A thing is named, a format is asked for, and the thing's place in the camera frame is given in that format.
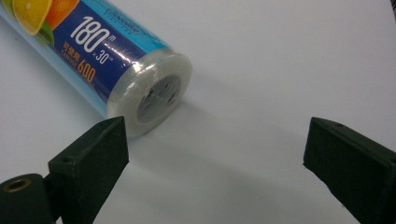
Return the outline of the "blue-labelled cling film roll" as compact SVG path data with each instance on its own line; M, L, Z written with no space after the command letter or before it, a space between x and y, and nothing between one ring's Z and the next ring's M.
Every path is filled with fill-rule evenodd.
M109 0L0 0L0 17L130 136L166 119L191 80L186 56Z

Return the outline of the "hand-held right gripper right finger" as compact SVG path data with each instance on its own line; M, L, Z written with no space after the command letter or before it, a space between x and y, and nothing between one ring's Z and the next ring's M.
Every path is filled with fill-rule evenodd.
M304 166L360 224L396 224L396 152L346 125L312 118Z

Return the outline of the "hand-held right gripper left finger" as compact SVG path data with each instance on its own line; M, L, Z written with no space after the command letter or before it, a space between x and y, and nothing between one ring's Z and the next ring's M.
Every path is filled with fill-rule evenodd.
M129 162L123 117L95 124L49 161L64 224L92 224Z

